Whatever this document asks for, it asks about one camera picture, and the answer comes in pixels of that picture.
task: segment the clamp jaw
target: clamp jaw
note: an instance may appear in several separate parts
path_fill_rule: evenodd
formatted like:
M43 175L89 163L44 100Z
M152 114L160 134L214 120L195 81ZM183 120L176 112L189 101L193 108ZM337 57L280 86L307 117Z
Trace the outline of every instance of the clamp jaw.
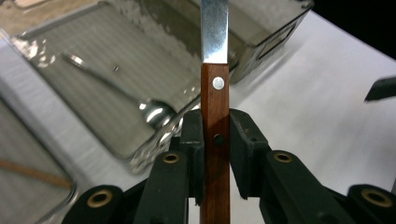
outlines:
M200 205L205 194L205 142L201 112L183 119L181 136L157 157L147 180L125 192L86 191L63 224L188 223L188 199ZM395 195L370 185L352 186L347 196L323 187L295 155L272 150L249 114L230 110L230 139L239 193L260 197L265 223L396 223Z

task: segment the screw hole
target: screw hole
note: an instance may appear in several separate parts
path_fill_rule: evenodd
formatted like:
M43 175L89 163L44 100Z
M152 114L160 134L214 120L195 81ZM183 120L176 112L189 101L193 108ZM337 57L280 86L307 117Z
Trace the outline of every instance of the screw hole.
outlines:
M170 163L170 164L178 162L179 160L180 160L180 157L176 153L166 154L163 157L163 162Z
M340 223L338 221L338 219L335 216L333 216L332 214L320 212L318 214L318 217L319 217L320 222L324 223L324 224L338 224L338 223Z
M361 191L361 196L367 202L380 207L391 207L393 205L390 197L376 189L363 189Z
M108 204L113 198L113 193L108 189L96 191L87 201L87 205L91 208L98 208Z
M286 153L276 153L274 155L274 157L277 161L281 161L281 162L291 162L292 161L291 156Z

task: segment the stainless steel tray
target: stainless steel tray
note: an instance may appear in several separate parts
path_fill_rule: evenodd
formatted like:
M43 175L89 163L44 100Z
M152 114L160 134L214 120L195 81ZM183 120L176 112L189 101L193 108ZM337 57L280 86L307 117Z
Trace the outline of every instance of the stainless steel tray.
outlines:
M166 139L177 132L183 112L199 100L199 74L169 55L109 3L101 2L18 35L13 43L132 170L141 170L166 149ZM135 104L63 60L63 52L84 58L133 95L167 102L180 116L155 132L142 120Z
M201 21L199 0L112 0L122 15L181 61L200 67ZM230 83L254 69L265 69L313 7L311 0L230 0L228 64Z
M69 202L74 186L0 99L0 223L37 223Z
M231 1L231 82L270 64L312 6L309 0ZM199 17L196 1L112 0L16 35L13 43L102 144L137 172L166 150L184 112L199 103ZM178 116L155 132L133 103L67 63L63 52L132 95L165 101Z

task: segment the brass rivet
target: brass rivet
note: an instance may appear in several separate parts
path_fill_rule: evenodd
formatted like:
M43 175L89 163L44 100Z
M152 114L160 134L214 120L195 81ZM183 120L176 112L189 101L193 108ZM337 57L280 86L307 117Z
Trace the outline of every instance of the brass rivet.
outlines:
M361 191L361 196L367 202L375 204L380 207L391 207L393 206L393 201L386 194L378 191L376 189L363 189Z
M283 152L278 152L274 155L274 158L277 161L281 161L281 162L291 162L292 158L291 155L287 154L287 153L283 153Z
M169 153L163 156L163 162L172 164L178 162L180 157L176 153Z
M87 201L87 205L91 208L98 208L108 204L113 198L113 193L108 189L96 191Z

